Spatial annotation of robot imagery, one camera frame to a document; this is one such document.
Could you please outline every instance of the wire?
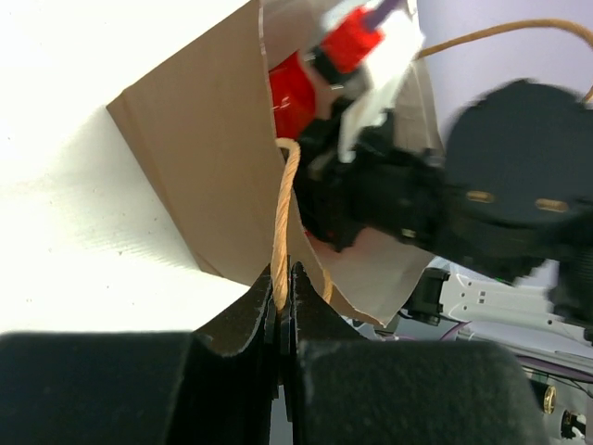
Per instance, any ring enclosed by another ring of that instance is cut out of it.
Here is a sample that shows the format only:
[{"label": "wire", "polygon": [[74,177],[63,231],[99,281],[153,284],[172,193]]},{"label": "wire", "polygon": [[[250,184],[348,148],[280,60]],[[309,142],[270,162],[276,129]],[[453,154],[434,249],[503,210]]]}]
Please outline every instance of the wire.
[{"label": "wire", "polygon": [[455,324],[445,334],[441,336],[440,341],[449,340],[449,337],[452,337],[453,334],[457,334],[467,324],[468,322],[457,322],[457,324]]},{"label": "wire", "polygon": [[[529,357],[529,356],[525,356],[525,355],[517,355],[516,357],[517,357],[517,359],[519,359],[519,360],[521,360],[521,359],[526,359],[526,360],[533,360],[533,359],[534,359],[533,357]],[[539,359],[535,359],[535,360],[536,360],[536,361],[538,361],[538,362],[546,362],[546,361],[541,361],[541,360],[539,360]],[[534,365],[526,364],[525,366],[526,366],[526,367],[528,367],[528,368],[531,368],[531,367],[533,367]],[[564,374],[560,374],[560,373],[554,373],[554,372],[552,372],[552,371],[540,371],[540,370],[537,370],[537,369],[536,369],[536,370],[534,370],[534,372],[536,372],[536,373],[543,373],[543,374],[546,374],[546,375],[555,375],[555,376],[557,376],[557,377],[560,377],[560,378],[571,378],[571,377],[567,377],[567,376],[566,376],[566,375],[564,375]],[[584,374],[584,375],[587,375],[587,377],[591,377],[591,378],[593,378],[593,375],[590,375],[590,374],[588,374],[588,373],[581,373],[581,374]],[[578,380],[578,379],[576,379],[576,378],[572,378],[572,380],[573,380],[573,381],[575,381],[575,382],[589,383],[589,381],[588,381],[588,380],[587,380],[587,381],[585,381],[585,380]]]},{"label": "wire", "polygon": [[534,370],[534,369],[531,369],[531,374],[532,375],[539,375],[541,377],[546,377],[546,378],[549,378],[550,380],[554,380],[556,382],[563,383],[564,385],[567,385],[567,386],[569,386],[571,388],[579,389],[579,390],[583,391],[585,394],[587,394],[587,396],[590,399],[593,399],[593,393],[591,393],[591,391],[589,391],[588,389],[583,388],[582,386],[580,386],[578,384],[578,382],[576,380],[573,380],[572,378],[567,378],[567,377],[561,378],[561,375],[554,375],[554,374],[551,374],[551,373],[545,373],[545,372],[537,371],[537,370]]}]

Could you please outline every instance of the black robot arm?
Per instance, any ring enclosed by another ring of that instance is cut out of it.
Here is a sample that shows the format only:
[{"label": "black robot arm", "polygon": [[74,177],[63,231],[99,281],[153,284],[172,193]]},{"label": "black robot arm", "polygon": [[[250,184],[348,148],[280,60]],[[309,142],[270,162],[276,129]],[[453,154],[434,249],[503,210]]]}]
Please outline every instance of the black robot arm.
[{"label": "black robot arm", "polygon": [[518,81],[465,109],[447,156],[393,146],[393,113],[337,158],[338,100],[301,135],[295,190],[306,228],[340,251],[371,227],[512,284],[550,259],[567,323],[593,326],[593,111],[564,90]]}]

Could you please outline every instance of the brown cardboard sheet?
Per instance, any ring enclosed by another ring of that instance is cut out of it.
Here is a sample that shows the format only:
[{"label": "brown cardboard sheet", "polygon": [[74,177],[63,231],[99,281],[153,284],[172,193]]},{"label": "brown cardboard sheet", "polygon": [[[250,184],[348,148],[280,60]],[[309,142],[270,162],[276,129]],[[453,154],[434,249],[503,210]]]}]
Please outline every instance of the brown cardboard sheet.
[{"label": "brown cardboard sheet", "polygon": [[[259,1],[250,0],[107,107],[199,267],[246,285],[270,262],[284,167],[259,12]],[[294,200],[288,244],[292,261],[304,263],[322,292],[322,269]],[[375,322],[338,291],[332,304]]]}]

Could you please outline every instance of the black plastic part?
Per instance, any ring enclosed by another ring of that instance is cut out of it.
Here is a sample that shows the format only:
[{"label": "black plastic part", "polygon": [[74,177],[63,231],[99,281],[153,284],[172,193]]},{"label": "black plastic part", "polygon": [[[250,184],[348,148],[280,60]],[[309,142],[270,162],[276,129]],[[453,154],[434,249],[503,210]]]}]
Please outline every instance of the black plastic part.
[{"label": "black plastic part", "polygon": [[[510,234],[566,223],[583,211],[578,200],[593,200],[592,144],[593,110],[580,96],[527,80],[509,83],[464,110],[453,125],[445,171],[447,183],[461,193],[451,198],[461,212]],[[473,190],[493,200],[468,199]],[[567,208],[540,207],[541,198]],[[505,247],[509,256],[534,248],[523,235],[509,238],[521,241]]]},{"label": "black plastic part", "polygon": [[278,384],[275,329],[268,267],[243,297],[196,331],[204,341],[183,410],[192,428],[172,435],[172,443],[268,444]]},{"label": "black plastic part", "polygon": [[0,443],[164,445],[172,430],[191,434],[178,399],[194,383],[195,344],[187,333],[2,337]]},{"label": "black plastic part", "polygon": [[449,273],[442,269],[425,269],[410,298],[404,304],[408,315],[417,322],[438,326],[443,312],[443,305],[440,303],[441,291],[443,282],[448,278]]},{"label": "black plastic part", "polygon": [[576,434],[573,428],[578,429],[583,435],[587,432],[587,425],[578,421],[578,414],[564,411],[561,421],[561,437],[563,439],[574,439]]},{"label": "black plastic part", "polygon": [[323,79],[330,85],[343,85],[354,76],[357,75],[359,70],[353,70],[351,72],[340,72],[323,52],[319,46],[315,46],[310,51],[313,57],[310,62],[311,66],[323,77]]},{"label": "black plastic part", "polygon": [[348,216],[403,243],[432,250],[443,221],[440,170],[395,148],[382,128],[365,129],[356,152],[345,180]]},{"label": "black plastic part", "polygon": [[556,404],[556,397],[553,397],[553,400],[550,401],[550,409],[551,411],[547,412],[547,398],[549,393],[552,391],[552,386],[547,385],[542,382],[537,382],[535,380],[529,379],[529,384],[531,385],[531,389],[534,391],[534,395],[536,396],[537,407],[542,413],[552,414]]},{"label": "black plastic part", "polygon": [[[301,161],[294,181],[303,225],[338,252],[352,246],[364,228],[362,223],[348,218],[350,210],[343,185],[343,165],[337,161],[335,151],[340,119],[350,104],[347,99],[337,99],[330,120],[313,121],[299,136]],[[312,164],[328,154],[323,173],[316,175],[311,171]]]},{"label": "black plastic part", "polygon": [[492,343],[303,341],[299,445],[542,445],[533,392]]}]

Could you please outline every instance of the red cap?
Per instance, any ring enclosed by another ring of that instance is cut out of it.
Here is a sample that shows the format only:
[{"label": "red cap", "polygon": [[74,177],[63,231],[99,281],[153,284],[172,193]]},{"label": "red cap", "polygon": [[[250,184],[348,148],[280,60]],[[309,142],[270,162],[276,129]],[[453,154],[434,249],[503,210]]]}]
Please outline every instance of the red cap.
[{"label": "red cap", "polygon": [[367,30],[362,6],[354,9],[340,25],[330,32],[320,45],[325,55],[343,74],[355,70],[362,60],[383,41],[378,30]]},{"label": "red cap", "polygon": [[315,89],[294,53],[269,72],[278,137],[297,139],[315,118]]}]

